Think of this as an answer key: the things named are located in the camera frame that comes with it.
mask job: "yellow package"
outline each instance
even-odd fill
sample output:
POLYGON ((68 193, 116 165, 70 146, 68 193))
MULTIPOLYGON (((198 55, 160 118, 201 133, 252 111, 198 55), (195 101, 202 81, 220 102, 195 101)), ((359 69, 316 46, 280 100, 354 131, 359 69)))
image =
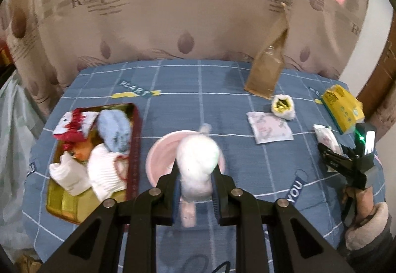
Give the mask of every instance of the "yellow package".
POLYGON ((321 99, 342 134, 353 132, 355 124, 364 121, 362 103, 342 86, 328 88, 321 99))

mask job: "sleeve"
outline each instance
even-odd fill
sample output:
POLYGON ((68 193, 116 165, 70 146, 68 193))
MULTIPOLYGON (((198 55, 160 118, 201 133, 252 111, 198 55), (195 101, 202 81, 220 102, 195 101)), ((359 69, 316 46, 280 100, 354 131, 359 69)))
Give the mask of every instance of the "sleeve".
POLYGON ((375 213, 367 223, 347 229, 345 240, 339 247, 357 273, 373 272, 378 268, 393 240, 387 203, 380 202, 374 207, 375 213))

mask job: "checkered tablecloth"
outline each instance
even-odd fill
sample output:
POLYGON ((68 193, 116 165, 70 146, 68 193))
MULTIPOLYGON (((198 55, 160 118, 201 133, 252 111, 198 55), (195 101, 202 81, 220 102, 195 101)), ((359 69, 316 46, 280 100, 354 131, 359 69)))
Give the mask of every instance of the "checkered tablecloth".
MULTIPOLYGON (((275 201, 284 198, 296 177, 303 170, 307 184, 296 202, 296 208, 336 247, 344 228, 341 223, 339 197, 344 179, 328 173, 320 161, 314 124, 336 129, 323 105, 314 101, 312 87, 323 93, 336 82, 315 74, 284 70, 275 94, 293 97, 297 117, 289 122, 293 141, 257 145, 247 121, 248 111, 270 111, 270 101, 243 90, 251 65, 214 60, 157 60, 98 66, 83 70, 56 105, 32 149, 31 162, 36 171, 28 176, 23 203, 24 222, 28 235, 43 261, 76 229, 47 213, 48 164, 56 141, 52 130, 60 117, 77 107, 115 103, 135 103, 143 118, 141 137, 140 186, 150 188, 145 174, 145 160, 150 147, 161 136, 176 130, 197 130, 203 123, 212 125, 212 138, 217 141, 226 159, 226 174, 238 187, 258 198, 275 201), (113 93, 124 92, 118 84, 127 80, 148 90, 161 90, 160 96, 148 99, 124 97, 112 99, 113 93)), ((340 143, 353 145, 350 135, 335 133, 340 143)), ((385 196, 384 177, 380 164, 374 184, 375 201, 385 196)), ((180 223, 157 229, 158 272, 211 272, 223 261, 235 266, 235 229, 219 227, 211 202, 197 204, 197 226, 184 229, 180 223)), ((121 254, 119 269, 122 269, 121 254)))

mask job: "person's arm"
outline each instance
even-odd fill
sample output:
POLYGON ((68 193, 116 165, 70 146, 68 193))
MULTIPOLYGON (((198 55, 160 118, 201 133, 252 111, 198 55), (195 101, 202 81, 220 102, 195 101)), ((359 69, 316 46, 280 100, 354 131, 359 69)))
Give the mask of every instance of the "person's arm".
POLYGON ((356 201, 356 217, 345 232, 339 251, 355 272, 375 272, 392 242, 388 205, 385 202, 374 205, 373 187, 364 191, 346 187, 343 202, 348 197, 356 201))

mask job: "silver bolt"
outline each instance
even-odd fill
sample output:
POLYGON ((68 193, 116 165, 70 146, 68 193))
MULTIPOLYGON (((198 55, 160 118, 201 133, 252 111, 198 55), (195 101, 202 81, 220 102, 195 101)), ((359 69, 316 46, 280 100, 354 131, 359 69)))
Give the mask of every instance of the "silver bolt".
POLYGON ((231 190, 231 194, 235 197, 241 197, 244 191, 241 188, 234 188, 231 190))
POLYGON ((116 202, 114 201, 114 199, 111 198, 108 198, 103 202, 103 206, 106 208, 112 208, 115 204, 116 202))
POLYGON ((148 193, 149 193, 151 196, 158 196, 158 195, 161 193, 161 189, 159 189, 159 188, 151 188, 151 189, 148 191, 148 193))
POLYGON ((286 199, 278 199, 278 205, 283 208, 286 208, 288 207, 289 202, 286 199))

